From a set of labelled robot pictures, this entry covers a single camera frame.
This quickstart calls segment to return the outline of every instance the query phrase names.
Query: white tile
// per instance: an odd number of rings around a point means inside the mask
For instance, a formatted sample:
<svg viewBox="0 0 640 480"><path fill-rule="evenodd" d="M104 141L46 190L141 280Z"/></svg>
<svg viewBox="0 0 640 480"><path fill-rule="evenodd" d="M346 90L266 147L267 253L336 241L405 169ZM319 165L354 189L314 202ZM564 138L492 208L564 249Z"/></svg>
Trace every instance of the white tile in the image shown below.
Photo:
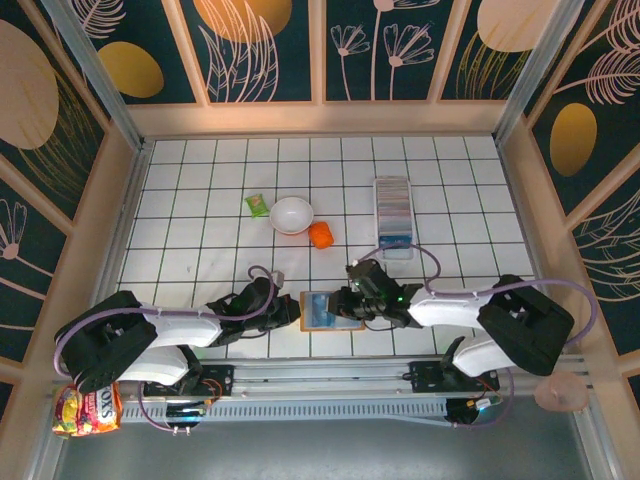
<svg viewBox="0 0 640 480"><path fill-rule="evenodd" d="M193 283L160 283L154 305L159 307L191 308Z"/></svg>
<svg viewBox="0 0 640 480"><path fill-rule="evenodd" d="M163 248L168 228L168 219L139 218L133 227L129 248Z"/></svg>
<svg viewBox="0 0 640 480"><path fill-rule="evenodd" d="M355 247L352 247L351 245L349 245L347 247L347 262L351 264L355 260L360 260L362 257L368 254L374 248L375 246L373 244L358 245Z"/></svg>
<svg viewBox="0 0 640 480"><path fill-rule="evenodd" d="M384 177L385 175L409 177L407 173L407 162L403 161L377 161L376 160L376 177Z"/></svg>
<svg viewBox="0 0 640 480"><path fill-rule="evenodd" d="M475 186L454 187L445 186L447 205L451 213L475 213L481 212L480 199Z"/></svg>
<svg viewBox="0 0 640 480"><path fill-rule="evenodd" d="M486 218L492 242L523 242L515 213L487 213Z"/></svg>
<svg viewBox="0 0 640 480"><path fill-rule="evenodd" d="M308 332L300 331L300 322L270 332L269 358L306 358L309 356Z"/></svg>
<svg viewBox="0 0 640 480"><path fill-rule="evenodd" d="M414 282L416 278L424 278L419 252L414 252L411 260L387 262L387 274L392 278L413 278Z"/></svg>
<svg viewBox="0 0 640 480"><path fill-rule="evenodd" d="M458 263L458 254L456 253L456 247L454 245L422 245L422 247L429 250L440 262L442 266L442 272L440 275L443 277L459 277L460 264ZM425 276L430 277L435 275L436 267L427 255L422 256L424 262Z"/></svg>
<svg viewBox="0 0 640 480"><path fill-rule="evenodd" d="M500 160L471 160L471 167L478 185L507 183Z"/></svg>
<svg viewBox="0 0 640 480"><path fill-rule="evenodd" d="M491 277L498 274L490 244L458 245L458 256L465 277Z"/></svg>
<svg viewBox="0 0 640 480"><path fill-rule="evenodd" d="M213 163L216 140L189 140L184 151L184 163Z"/></svg>
<svg viewBox="0 0 640 480"><path fill-rule="evenodd" d="M485 212L513 212L513 200L506 185L478 187L482 209Z"/></svg>
<svg viewBox="0 0 640 480"><path fill-rule="evenodd" d="M198 282L229 282L233 280L235 263L235 248L203 249L198 265Z"/></svg>
<svg viewBox="0 0 640 480"><path fill-rule="evenodd" d="M273 269L284 273L285 280L307 280L309 252L309 247L276 248L273 252Z"/></svg>
<svg viewBox="0 0 640 480"><path fill-rule="evenodd" d="M342 278L347 264L345 247L311 249L311 278L314 280Z"/></svg>
<svg viewBox="0 0 640 480"><path fill-rule="evenodd" d="M491 135L464 137L471 158L498 158L496 145Z"/></svg>
<svg viewBox="0 0 640 480"><path fill-rule="evenodd" d="M433 327L433 334L436 337L436 353L438 355L444 355L456 338L472 338L473 329L453 327L451 325L436 325Z"/></svg>
<svg viewBox="0 0 640 480"><path fill-rule="evenodd" d="M184 140L161 140L153 147L151 163L182 163Z"/></svg>
<svg viewBox="0 0 640 480"><path fill-rule="evenodd" d="M481 213L454 213L451 223L456 243L489 243L487 226Z"/></svg>
<svg viewBox="0 0 640 480"><path fill-rule="evenodd" d="M407 160L435 160L436 149L432 137L404 137Z"/></svg>
<svg viewBox="0 0 640 480"><path fill-rule="evenodd" d="M413 211L415 213L447 213L447 199L444 196L444 188L411 187L413 197Z"/></svg>
<svg viewBox="0 0 640 480"><path fill-rule="evenodd" d="M393 331L396 355L433 355L436 346L431 328L396 328Z"/></svg>
<svg viewBox="0 0 640 480"><path fill-rule="evenodd" d="M256 335L257 331L247 332ZM246 338L228 345L227 358L267 358L269 335L260 338Z"/></svg>
<svg viewBox="0 0 640 480"><path fill-rule="evenodd" d="M175 192L171 190L150 190L142 192L138 218L171 216L171 207Z"/></svg>
<svg viewBox="0 0 640 480"><path fill-rule="evenodd" d="M275 187L276 163L247 164L244 174L245 188Z"/></svg>
<svg viewBox="0 0 640 480"><path fill-rule="evenodd" d="M373 162L344 162L344 185L346 187L373 185L375 169Z"/></svg>
<svg viewBox="0 0 640 480"><path fill-rule="evenodd" d="M285 278L284 285L280 289L280 295L285 295L288 293L289 295L291 295L292 299L299 302L300 294L302 292L308 292L310 288L311 287L307 280L305 281L287 280L287 278Z"/></svg>
<svg viewBox="0 0 640 480"><path fill-rule="evenodd" d="M180 165L151 165L145 190L173 190L178 185Z"/></svg>
<svg viewBox="0 0 640 480"><path fill-rule="evenodd" d="M350 357L351 332L314 332L311 355L316 357Z"/></svg>
<svg viewBox="0 0 640 480"><path fill-rule="evenodd" d="M207 218L202 247L233 247L238 242L238 217Z"/></svg>
<svg viewBox="0 0 640 480"><path fill-rule="evenodd" d="M308 138L281 138L278 160L281 162L301 162L309 160Z"/></svg>
<svg viewBox="0 0 640 480"><path fill-rule="evenodd" d="M495 245L494 250L501 275L533 275L531 260L524 243Z"/></svg>
<svg viewBox="0 0 640 480"><path fill-rule="evenodd" d="M285 235L275 232L276 247L308 247L310 245L309 233L302 232L297 235Z"/></svg>
<svg viewBox="0 0 640 480"><path fill-rule="evenodd" d="M242 189L222 189L209 191L208 217L236 217L240 215Z"/></svg>
<svg viewBox="0 0 640 480"><path fill-rule="evenodd" d="M347 235L343 216L325 217L322 215L316 215L313 219L313 223L317 222L327 222L329 230L331 230L334 245L346 245Z"/></svg>
<svg viewBox="0 0 640 480"><path fill-rule="evenodd" d="M213 166L211 188L241 188L244 179L244 164L216 163Z"/></svg>
<svg viewBox="0 0 640 480"><path fill-rule="evenodd" d="M252 138L249 140L247 162L275 162L277 160L277 138Z"/></svg>
<svg viewBox="0 0 640 480"><path fill-rule="evenodd" d="M273 245L273 227L268 217L240 219L239 247L268 247Z"/></svg>
<svg viewBox="0 0 640 480"><path fill-rule="evenodd" d="M339 138L312 138L311 160L342 160Z"/></svg>
<svg viewBox="0 0 640 480"><path fill-rule="evenodd" d="M334 292L340 290L342 287L349 286L349 280L347 279L347 273L345 269L342 269L342 274L333 280L312 280L311 291L313 292Z"/></svg>
<svg viewBox="0 0 640 480"><path fill-rule="evenodd" d="M166 248L200 248L204 218L172 218Z"/></svg>
<svg viewBox="0 0 640 480"><path fill-rule="evenodd" d="M233 282L199 282L195 285L193 306L199 307L214 302L231 293Z"/></svg>
<svg viewBox="0 0 640 480"><path fill-rule="evenodd" d="M309 201L309 188L308 187L302 187L302 188L280 188L278 187L278 189L276 190L276 201L277 200L282 200L283 198L287 198L287 197L298 197L303 199L305 202Z"/></svg>
<svg viewBox="0 0 640 480"><path fill-rule="evenodd" d="M178 190L171 216L204 217L208 197L208 190Z"/></svg>
<svg viewBox="0 0 640 480"><path fill-rule="evenodd" d="M439 159L454 160L469 158L462 137L434 137Z"/></svg>
<svg viewBox="0 0 640 480"><path fill-rule="evenodd" d="M367 325L377 330L391 327L391 323L382 318L367 322ZM353 354L356 356L393 355L391 331L373 332L365 329L353 332Z"/></svg>
<svg viewBox="0 0 640 480"><path fill-rule="evenodd" d="M307 162L285 162L278 165L278 188L308 187L309 164Z"/></svg>
<svg viewBox="0 0 640 480"><path fill-rule="evenodd" d="M267 205L267 208L269 210L271 210L273 205L276 203L275 188L246 188L242 191L242 211L240 214L243 217L251 216L251 209L249 208L249 204L247 203L247 198L258 194L262 195L262 199L264 200L264 203Z"/></svg>
<svg viewBox="0 0 640 480"><path fill-rule="evenodd" d="M342 185L342 163L311 163L312 187L337 187Z"/></svg>
<svg viewBox="0 0 640 480"><path fill-rule="evenodd" d="M250 280L247 272L249 267L254 265L260 265L270 271L272 262L272 248L238 248L235 280Z"/></svg>
<svg viewBox="0 0 640 480"><path fill-rule="evenodd" d="M473 185L473 173L468 160L440 160L442 183L445 185Z"/></svg>
<svg viewBox="0 0 640 480"><path fill-rule="evenodd" d="M373 187L346 187L344 196L347 202L345 212L348 214L373 214Z"/></svg>
<svg viewBox="0 0 640 480"><path fill-rule="evenodd" d="M216 163L244 163L247 157L247 140L218 140Z"/></svg>
<svg viewBox="0 0 640 480"><path fill-rule="evenodd" d="M409 164L411 185L442 185L438 162L432 160L412 160Z"/></svg>
<svg viewBox="0 0 640 480"><path fill-rule="evenodd" d="M344 195L342 188L311 188L311 206L315 215L342 215Z"/></svg>
<svg viewBox="0 0 640 480"><path fill-rule="evenodd" d="M404 161L402 137L374 137L373 156L376 160Z"/></svg>
<svg viewBox="0 0 640 480"><path fill-rule="evenodd" d="M183 165L178 188L209 188L213 164Z"/></svg>
<svg viewBox="0 0 640 480"><path fill-rule="evenodd" d="M118 286L119 291L130 291L136 297L139 302L153 304L153 299L156 295L155 283L121 283Z"/></svg>
<svg viewBox="0 0 640 480"><path fill-rule="evenodd" d="M343 160L373 160L373 148L370 137L342 139Z"/></svg>
<svg viewBox="0 0 640 480"><path fill-rule="evenodd" d="M375 219L373 215L347 216L347 244L373 245L376 243Z"/></svg>
<svg viewBox="0 0 640 480"><path fill-rule="evenodd" d="M160 270L162 282L189 282L196 279L198 249L165 250Z"/></svg>
<svg viewBox="0 0 640 480"><path fill-rule="evenodd" d="M449 215L416 215L420 243L453 243Z"/></svg>
<svg viewBox="0 0 640 480"><path fill-rule="evenodd" d="M122 282L157 282L162 250L129 250Z"/></svg>

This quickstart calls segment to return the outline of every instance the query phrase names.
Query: floral line drawing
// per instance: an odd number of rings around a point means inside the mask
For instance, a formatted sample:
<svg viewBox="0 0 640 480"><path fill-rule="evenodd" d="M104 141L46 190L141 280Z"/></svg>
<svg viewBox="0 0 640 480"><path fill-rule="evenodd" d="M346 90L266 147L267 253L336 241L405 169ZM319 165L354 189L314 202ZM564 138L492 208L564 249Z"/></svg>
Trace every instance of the floral line drawing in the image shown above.
<svg viewBox="0 0 640 480"><path fill-rule="evenodd" d="M9 203L4 198L0 199L0 261L17 260L38 273L53 277L52 273L20 257L20 242L24 236L26 226L27 207L19 202L15 202L13 212L11 212ZM0 277L0 283L33 298L39 300L45 299L43 294L11 282L6 278Z"/></svg>
<svg viewBox="0 0 640 480"><path fill-rule="evenodd" d="M434 50L427 48L431 43L428 31L429 25L424 27L407 25L398 36L398 24L394 23L384 28L384 45L389 57L389 65L391 65L389 100L393 100L393 80L396 68L433 60Z"/></svg>
<svg viewBox="0 0 640 480"><path fill-rule="evenodd" d="M594 284L607 293L599 300L624 302L640 297L640 191L609 212L582 222L575 235ZM590 258L595 249L598 258Z"/></svg>
<svg viewBox="0 0 640 480"><path fill-rule="evenodd" d="M640 0L619 0L609 26L578 54L606 36L611 49L593 64L587 78L558 87L553 94L584 85L591 103L624 105L640 87Z"/></svg>
<svg viewBox="0 0 640 480"><path fill-rule="evenodd" d="M347 83L347 72L345 70L344 58L349 55L364 53L371 48L369 42L365 42L366 35L362 31L362 25L357 27L348 26L344 31L340 25L331 27L331 39L340 55L340 65L342 66L342 81L344 83L344 91L347 94L347 100L351 101L349 93L349 84Z"/></svg>
<svg viewBox="0 0 640 480"><path fill-rule="evenodd" d="M376 23L373 28L373 47L371 49L371 100L376 99L376 55L378 52L378 36L382 12L431 7L438 3L440 3L440 0L373 0L373 5L378 10L378 13L376 14Z"/></svg>
<svg viewBox="0 0 640 480"><path fill-rule="evenodd" d="M211 36L198 27L209 52L209 71L205 82L214 102L255 102L268 94L273 99L278 88L278 51L273 34L262 17L256 17L248 3L247 25L230 0L204 0L209 25L215 26ZM216 3L222 3L224 15Z"/></svg>

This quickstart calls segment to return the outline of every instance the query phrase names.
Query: dark teal wallpaper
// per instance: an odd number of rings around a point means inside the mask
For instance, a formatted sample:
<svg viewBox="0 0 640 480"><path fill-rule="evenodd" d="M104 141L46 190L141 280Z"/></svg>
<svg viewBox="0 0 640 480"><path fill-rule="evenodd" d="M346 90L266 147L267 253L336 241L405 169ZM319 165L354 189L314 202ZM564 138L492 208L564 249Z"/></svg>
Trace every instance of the dark teal wallpaper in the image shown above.
<svg viewBox="0 0 640 480"><path fill-rule="evenodd" d="M567 214L640 142L639 22L613 0L533 126Z"/></svg>
<svg viewBox="0 0 640 480"><path fill-rule="evenodd" d="M209 99L311 100L306 0L180 0Z"/></svg>
<svg viewBox="0 0 640 480"><path fill-rule="evenodd" d="M556 54L555 59L553 60L553 62L551 62L551 65L549 65L547 72L542 77L542 80L540 80L540 84L538 85L538 88L536 88L535 92L533 92L533 95L531 96L529 103L527 103L527 106L524 108L524 114L526 116L529 116L529 114L531 113L531 110L533 110L533 107L535 107L536 103L538 103L538 99L540 98L540 95L542 95L542 91L547 86L547 82L549 81L549 78L551 77L556 67L564 57L564 54L569 48L569 45L571 45L571 42L573 41L573 38L575 37L576 33L578 33L578 30L580 30L580 27L582 26L582 22L584 22L585 17L591 10L591 7L593 7L594 3L595 3L595 0L585 0L584 4L582 5L582 9L580 10L580 15L578 16L578 20L576 21L573 28L569 32L569 35L567 35L567 37L565 38L564 42L562 42L562 46L560 47L560 50L558 50L558 53Z"/></svg>
<svg viewBox="0 0 640 480"><path fill-rule="evenodd" d="M104 131L16 2L0 10L0 154L73 218Z"/></svg>
<svg viewBox="0 0 640 480"><path fill-rule="evenodd" d="M65 240L0 180L0 357L23 360Z"/></svg>
<svg viewBox="0 0 640 480"><path fill-rule="evenodd" d="M426 99L451 5L328 0L327 100Z"/></svg>
<svg viewBox="0 0 640 480"><path fill-rule="evenodd" d="M573 231L620 355L640 348L640 171Z"/></svg>

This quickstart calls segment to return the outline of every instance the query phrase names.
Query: snack bag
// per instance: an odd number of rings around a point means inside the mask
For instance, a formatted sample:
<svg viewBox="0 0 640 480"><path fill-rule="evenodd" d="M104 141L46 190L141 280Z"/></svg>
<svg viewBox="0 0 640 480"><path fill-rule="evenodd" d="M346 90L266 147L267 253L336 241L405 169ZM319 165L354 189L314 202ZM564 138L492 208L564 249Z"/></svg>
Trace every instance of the snack bag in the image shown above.
<svg viewBox="0 0 640 480"><path fill-rule="evenodd" d="M58 435L83 437L120 428L122 402L116 383L86 395L67 385L57 393L53 408L53 432Z"/></svg>

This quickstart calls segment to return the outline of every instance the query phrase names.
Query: purple cable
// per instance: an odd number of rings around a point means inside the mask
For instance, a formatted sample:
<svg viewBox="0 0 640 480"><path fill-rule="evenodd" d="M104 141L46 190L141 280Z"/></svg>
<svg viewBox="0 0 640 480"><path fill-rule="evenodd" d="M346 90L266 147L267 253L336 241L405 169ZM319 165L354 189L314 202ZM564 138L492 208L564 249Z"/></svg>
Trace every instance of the purple cable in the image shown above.
<svg viewBox="0 0 640 480"><path fill-rule="evenodd" d="M384 247L379 247L367 253L359 261L361 262L363 260L366 260L367 258L371 257L372 255L375 255L376 253L382 250L386 250L392 247L397 248L398 246L408 246L411 248L415 248L416 250L428 255L436 264L436 273L431 277L425 278L425 284L424 284L424 288L427 290L427 292L429 292L434 297L466 300L470 298L475 298L477 296L489 296L489 295L495 295L497 293L508 292L511 290L515 290L516 288L522 288L522 287L534 287L538 285L562 285L565 287L574 288L578 290L580 293L582 293L585 297L587 297L587 300L589 300L589 305L591 307L591 315L589 316L589 321L587 322L587 324L584 326L582 330L580 330L575 336L567 340L567 343L565 343L565 346L569 347L571 345L575 345L576 343L578 343L591 331L591 329L596 323L596 318L598 316L598 301L596 300L595 295L593 295L593 293L591 293L582 285L579 285L575 282L571 282L569 280L559 280L559 279L527 280L523 282L511 283L509 285L504 285L502 287L489 288L487 290L474 291L474 292L457 292L457 293L438 292L431 288L431 282L433 282L435 279L440 277L440 274L442 273L442 265L440 265L440 261L436 258L436 256L433 253L431 253L426 248L420 247L419 245L406 243L406 244L396 244L396 245L387 245Z"/></svg>
<svg viewBox="0 0 640 480"><path fill-rule="evenodd" d="M224 315L217 315L215 313L207 313L207 312L198 312L193 310L168 310L164 311L158 308L112 308L110 310L105 310L103 312L94 313L93 315L88 316L87 318L79 321L73 327L69 329L67 333L65 333L60 340L56 343L56 349L53 353L53 368L55 368L58 375L63 377L69 376L68 372L65 372L60 365L60 356L62 355L62 350L65 345L69 341L71 337L73 337L78 331L86 327L87 325L97 322L98 320L102 320L103 318L110 317L112 315L124 315L131 313L141 313L143 315L166 315L169 317L181 316L181 317L202 317L208 319L218 319L218 320L228 320L232 322L243 322L253 317L257 317L258 315L262 315L273 300L273 294L275 291L275 284L273 283L273 277L271 276L271 272L269 272L266 268L261 267L260 265L253 265L249 267L248 274L249 277L253 280L254 276L252 272L254 270L260 270L263 272L267 278L269 279L269 296L267 300L264 302L258 310L253 313L249 313L247 315L241 315L238 317L227 317Z"/></svg>

